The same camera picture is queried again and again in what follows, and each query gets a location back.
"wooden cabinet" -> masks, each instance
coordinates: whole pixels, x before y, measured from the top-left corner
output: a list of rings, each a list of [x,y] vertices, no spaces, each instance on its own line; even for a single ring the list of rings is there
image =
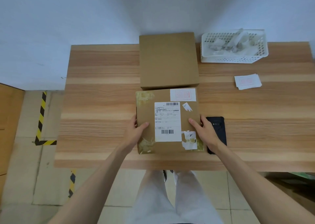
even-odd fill
[[[25,91],[0,84],[0,201]]]

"black smartphone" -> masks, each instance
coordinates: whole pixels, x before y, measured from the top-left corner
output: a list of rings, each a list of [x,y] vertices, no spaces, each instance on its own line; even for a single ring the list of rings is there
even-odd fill
[[[221,142],[227,145],[224,118],[220,116],[220,117],[206,117],[206,119],[212,124]],[[215,154],[208,147],[207,147],[207,150],[209,154]]]

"person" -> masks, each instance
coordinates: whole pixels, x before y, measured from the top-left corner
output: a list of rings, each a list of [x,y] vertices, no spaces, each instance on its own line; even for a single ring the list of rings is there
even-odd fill
[[[216,135],[212,124],[201,115],[200,126],[189,119],[201,140],[230,172],[261,224],[315,223],[315,217],[300,204],[243,162]],[[128,122],[120,145],[73,194],[49,224],[96,224],[116,174],[128,153],[137,144],[149,123],[136,127],[136,115]],[[167,198],[162,171],[146,171],[129,217],[128,224],[223,223],[204,194],[193,172],[174,171],[175,207]]]

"table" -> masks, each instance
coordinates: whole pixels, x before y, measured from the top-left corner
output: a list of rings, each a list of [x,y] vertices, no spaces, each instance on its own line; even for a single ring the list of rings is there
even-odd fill
[[[315,172],[315,66],[307,42],[268,43],[253,64],[201,63],[200,112],[223,116],[228,146],[258,171]],[[200,57],[200,44],[196,44]],[[262,87],[239,91],[234,76],[257,73]],[[139,45],[71,47],[56,167],[98,166],[136,112]],[[216,155],[139,155],[129,169],[225,170]]]

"cardboard box with shipping label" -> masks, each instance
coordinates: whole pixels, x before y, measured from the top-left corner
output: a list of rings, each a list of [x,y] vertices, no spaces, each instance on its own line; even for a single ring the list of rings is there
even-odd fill
[[[204,151],[189,118],[200,124],[196,88],[137,91],[137,125],[150,125],[138,142],[138,153]]]
[[[140,86],[143,90],[196,87],[199,71],[193,32],[142,35]]]

